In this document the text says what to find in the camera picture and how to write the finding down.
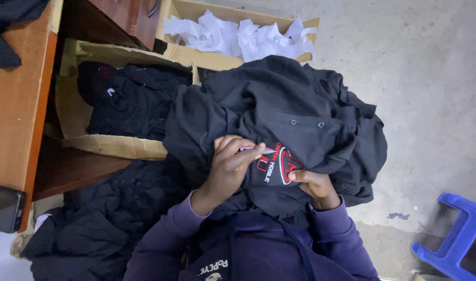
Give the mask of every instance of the gray floor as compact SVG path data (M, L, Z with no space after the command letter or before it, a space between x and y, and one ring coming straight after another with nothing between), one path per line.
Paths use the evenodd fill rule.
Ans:
M455 214L438 196L476 201L476 0L205 2L321 17L310 65L342 73L351 91L377 105L389 144L375 199L349 213L382 277L431 271L410 245L437 247L451 226Z

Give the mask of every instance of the phone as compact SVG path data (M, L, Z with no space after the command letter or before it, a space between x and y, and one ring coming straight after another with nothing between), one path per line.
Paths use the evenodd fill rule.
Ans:
M0 232L14 233L21 224L24 192L0 186Z

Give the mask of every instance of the black clothing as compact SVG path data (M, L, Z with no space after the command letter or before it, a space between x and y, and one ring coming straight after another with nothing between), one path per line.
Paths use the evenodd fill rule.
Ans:
M223 206L231 213L259 208L283 219L305 213L309 202L287 178L296 169L329 174L348 207L373 199L387 150L375 107L349 92L335 71L270 55L214 73L201 87L181 86L163 144L197 188L210 171L215 138L265 142L277 152L253 162L242 190Z
M191 85L191 73L166 66L116 69L86 61L79 65L77 84L93 107L88 133L161 141L173 96L179 85Z
M0 0L0 34L11 23L32 21L40 17L48 0ZM19 67L21 58L0 37L0 67Z
M142 236L189 190L165 161L132 162L109 179L65 193L22 252L35 280L122 280Z

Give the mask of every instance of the hoodie sleeve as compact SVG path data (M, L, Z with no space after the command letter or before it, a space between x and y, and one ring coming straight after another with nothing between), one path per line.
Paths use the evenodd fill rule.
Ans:
M359 280L379 280L377 270L366 249L360 232L347 215L346 205L341 196L341 205L335 209L317 212L310 206L313 220L314 251L341 266Z
M191 236L207 216L197 215L190 204L192 193L144 235L127 264L123 281L177 280L183 269L181 258Z

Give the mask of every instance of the person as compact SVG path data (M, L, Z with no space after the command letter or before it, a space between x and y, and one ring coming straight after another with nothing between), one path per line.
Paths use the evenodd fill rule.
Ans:
M303 182L300 188L312 198L309 228L255 212L205 220L240 188L265 148L239 136L220 137L214 145L207 181L141 239L124 281L379 280L328 175L307 170L288 175ZM244 146L253 148L236 153Z

